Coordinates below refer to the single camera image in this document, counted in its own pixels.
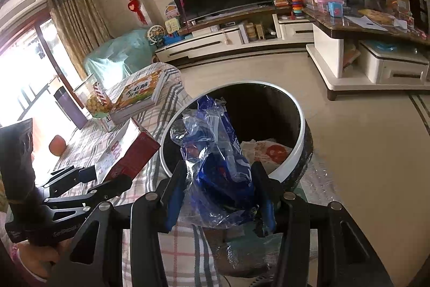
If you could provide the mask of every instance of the orange ball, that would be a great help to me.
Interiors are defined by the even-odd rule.
[[[63,152],[66,150],[66,147],[66,142],[60,135],[54,136],[54,138],[49,143],[49,150],[51,151],[51,154],[58,157],[63,154]]]

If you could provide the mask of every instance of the blue plastic bag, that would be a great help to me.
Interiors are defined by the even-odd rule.
[[[222,101],[203,96],[171,129],[188,168],[180,220],[228,228],[253,220],[256,212],[251,167]]]

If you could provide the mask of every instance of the jar of snacks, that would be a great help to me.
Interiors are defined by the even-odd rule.
[[[74,90],[87,110],[95,118],[102,118],[113,108],[112,101],[94,74],[90,75]]]
[[[246,28],[246,34],[248,35],[248,38],[250,41],[256,41],[257,40],[257,33],[255,32],[255,27],[252,22],[247,23],[245,25]]]

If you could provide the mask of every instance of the curtain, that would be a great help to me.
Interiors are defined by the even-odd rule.
[[[79,76],[87,77],[83,61],[100,45],[112,39],[95,0],[48,0],[58,35]]]

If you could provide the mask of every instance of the window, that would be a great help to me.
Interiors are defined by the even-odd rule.
[[[48,14],[23,27],[0,50],[0,125],[33,118],[36,175],[46,174],[57,160],[48,150],[52,138],[58,134],[68,140],[75,129],[54,93],[63,85],[72,93],[80,83]]]

